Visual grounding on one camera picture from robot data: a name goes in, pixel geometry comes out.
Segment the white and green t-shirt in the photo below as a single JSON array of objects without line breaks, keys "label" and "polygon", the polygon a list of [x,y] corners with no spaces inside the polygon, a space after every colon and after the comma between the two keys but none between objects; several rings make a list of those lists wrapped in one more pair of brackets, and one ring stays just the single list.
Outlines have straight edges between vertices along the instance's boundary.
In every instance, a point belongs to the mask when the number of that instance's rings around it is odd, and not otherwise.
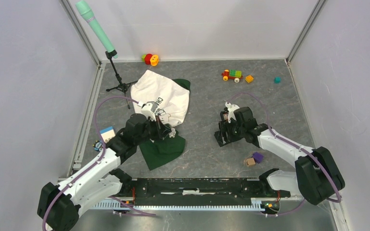
[{"label": "white and green t-shirt", "polygon": [[[130,90],[132,99],[143,103],[155,103],[154,114],[163,124],[169,124],[172,128],[184,122],[190,93],[189,80],[170,79],[151,70],[145,71]],[[154,170],[180,157],[185,150],[186,140],[176,131],[174,137],[146,141],[139,147],[148,169]]]}]

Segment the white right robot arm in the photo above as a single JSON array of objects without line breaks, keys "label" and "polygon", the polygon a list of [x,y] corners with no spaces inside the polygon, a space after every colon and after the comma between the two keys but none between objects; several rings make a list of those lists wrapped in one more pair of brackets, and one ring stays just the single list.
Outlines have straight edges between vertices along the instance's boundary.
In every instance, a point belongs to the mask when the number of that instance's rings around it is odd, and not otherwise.
[{"label": "white right robot arm", "polygon": [[320,146],[301,145],[266,123],[258,124],[249,107],[226,103],[220,113],[215,139],[219,146],[244,139],[247,143],[269,151],[294,167],[293,172],[271,171],[259,182],[259,191],[272,196],[277,190],[303,196],[313,205],[332,200],[345,188],[345,180],[331,154]]}]

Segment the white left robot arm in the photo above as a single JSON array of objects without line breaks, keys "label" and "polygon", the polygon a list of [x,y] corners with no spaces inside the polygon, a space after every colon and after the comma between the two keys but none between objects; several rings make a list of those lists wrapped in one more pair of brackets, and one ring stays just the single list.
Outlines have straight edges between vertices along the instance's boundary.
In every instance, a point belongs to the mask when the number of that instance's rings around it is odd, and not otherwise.
[{"label": "white left robot arm", "polygon": [[130,158],[146,141],[173,138],[176,130],[163,124],[159,117],[132,114],[125,127],[103,143],[102,152],[67,179],[48,182],[40,192],[37,215],[42,218],[42,230],[71,230],[79,218],[103,199],[119,194],[128,195],[132,183],[112,172]]}]

